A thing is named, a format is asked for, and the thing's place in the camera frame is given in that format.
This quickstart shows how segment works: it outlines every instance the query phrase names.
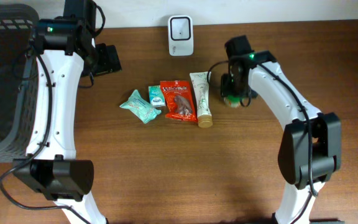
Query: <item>white backdrop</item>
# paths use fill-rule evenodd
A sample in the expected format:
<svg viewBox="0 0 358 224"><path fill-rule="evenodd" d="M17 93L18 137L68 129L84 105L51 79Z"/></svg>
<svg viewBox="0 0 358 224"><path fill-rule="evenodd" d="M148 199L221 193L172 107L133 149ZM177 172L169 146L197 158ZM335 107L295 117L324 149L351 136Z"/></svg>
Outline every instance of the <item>white backdrop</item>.
<svg viewBox="0 0 358 224"><path fill-rule="evenodd" d="M191 16L194 25L358 19L358 0L95 1L107 17L106 27L166 26L174 14ZM40 18L61 16L64 8L64 0L0 0L6 3L28 4Z"/></svg>

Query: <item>plastic crate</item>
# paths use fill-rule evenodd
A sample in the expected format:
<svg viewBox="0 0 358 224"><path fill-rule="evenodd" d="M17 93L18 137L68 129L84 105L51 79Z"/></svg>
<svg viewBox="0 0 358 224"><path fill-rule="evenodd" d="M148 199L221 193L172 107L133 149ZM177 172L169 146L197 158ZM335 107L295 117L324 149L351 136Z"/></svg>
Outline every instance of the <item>plastic crate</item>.
<svg viewBox="0 0 358 224"><path fill-rule="evenodd" d="M0 5L0 162L23 158L35 119L38 78L22 82L13 77L12 61L26 49L37 12L23 4ZM37 73L35 59L16 65L16 74Z"/></svg>

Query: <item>red packet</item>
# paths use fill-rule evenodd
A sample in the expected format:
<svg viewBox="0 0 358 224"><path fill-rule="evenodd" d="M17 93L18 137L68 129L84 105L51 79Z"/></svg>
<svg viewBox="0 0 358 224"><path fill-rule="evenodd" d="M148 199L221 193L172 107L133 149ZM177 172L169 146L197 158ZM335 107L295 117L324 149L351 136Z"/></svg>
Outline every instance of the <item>red packet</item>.
<svg viewBox="0 0 358 224"><path fill-rule="evenodd" d="M197 122L188 81L161 81L160 86L169 109L166 118Z"/></svg>

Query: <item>tube cap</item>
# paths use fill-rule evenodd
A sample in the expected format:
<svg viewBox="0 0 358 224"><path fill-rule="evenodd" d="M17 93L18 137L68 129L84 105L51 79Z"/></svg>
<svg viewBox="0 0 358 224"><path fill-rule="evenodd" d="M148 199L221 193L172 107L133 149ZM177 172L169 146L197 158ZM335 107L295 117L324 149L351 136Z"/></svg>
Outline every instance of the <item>tube cap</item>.
<svg viewBox="0 0 358 224"><path fill-rule="evenodd" d="M201 115L198 117L198 126L200 128L209 128L212 126L212 116L211 115Z"/></svg>

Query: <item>wooden table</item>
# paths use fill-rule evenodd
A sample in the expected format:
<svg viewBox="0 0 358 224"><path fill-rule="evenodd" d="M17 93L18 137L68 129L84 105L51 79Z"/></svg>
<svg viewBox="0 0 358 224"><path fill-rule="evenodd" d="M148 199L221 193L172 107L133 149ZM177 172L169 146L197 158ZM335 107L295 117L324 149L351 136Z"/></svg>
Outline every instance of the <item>wooden table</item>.
<svg viewBox="0 0 358 224"><path fill-rule="evenodd" d="M227 40L246 34L256 51L276 56L312 104L342 119L342 169L321 191L311 218L358 223L358 21L196 26L194 33L189 57L169 55L166 27L106 29L97 39L116 45L123 71L78 91L75 142L77 158L94 163L92 191L103 215L113 223L228 223L268 218L278 208L282 129L261 98L231 109L212 90L209 129L164 115L144 125L119 107L135 89L148 99L149 85L207 71L226 59ZM0 175L8 167L0 164ZM52 204L14 178L6 185L28 205ZM61 211L21 210L0 193L0 223L68 221Z"/></svg>

